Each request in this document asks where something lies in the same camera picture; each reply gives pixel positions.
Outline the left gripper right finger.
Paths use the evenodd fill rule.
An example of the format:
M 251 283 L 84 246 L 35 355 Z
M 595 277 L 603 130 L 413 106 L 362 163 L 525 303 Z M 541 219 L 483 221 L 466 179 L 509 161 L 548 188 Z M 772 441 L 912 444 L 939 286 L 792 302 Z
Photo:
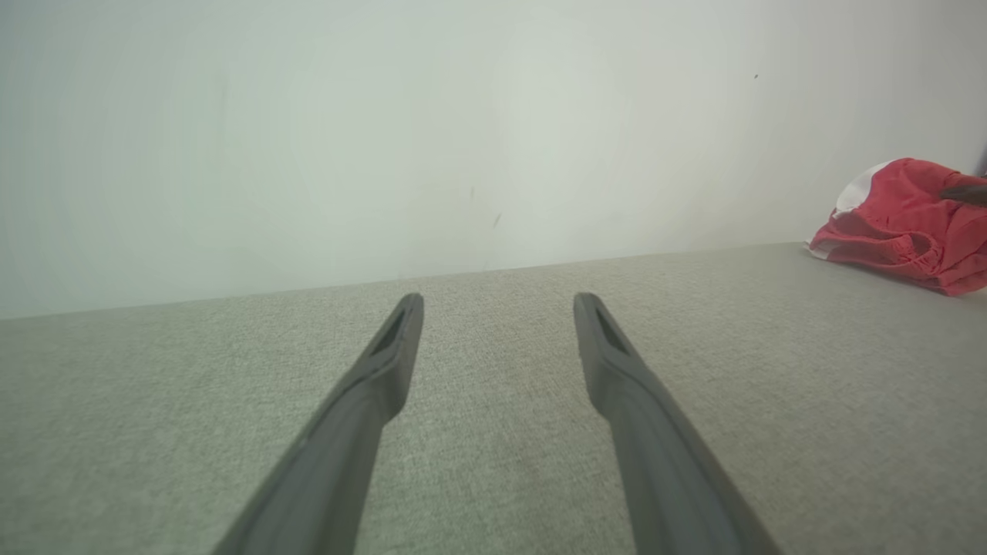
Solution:
M 596 294 L 574 296 L 588 397 L 608 422 L 638 554 L 780 548 Z

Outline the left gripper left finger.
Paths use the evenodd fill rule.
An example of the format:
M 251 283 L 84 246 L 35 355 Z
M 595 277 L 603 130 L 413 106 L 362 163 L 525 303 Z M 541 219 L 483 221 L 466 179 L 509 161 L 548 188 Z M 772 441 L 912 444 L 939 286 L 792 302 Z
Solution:
M 384 426 L 404 408 L 424 300 L 397 302 L 289 443 L 217 554 L 352 554 Z

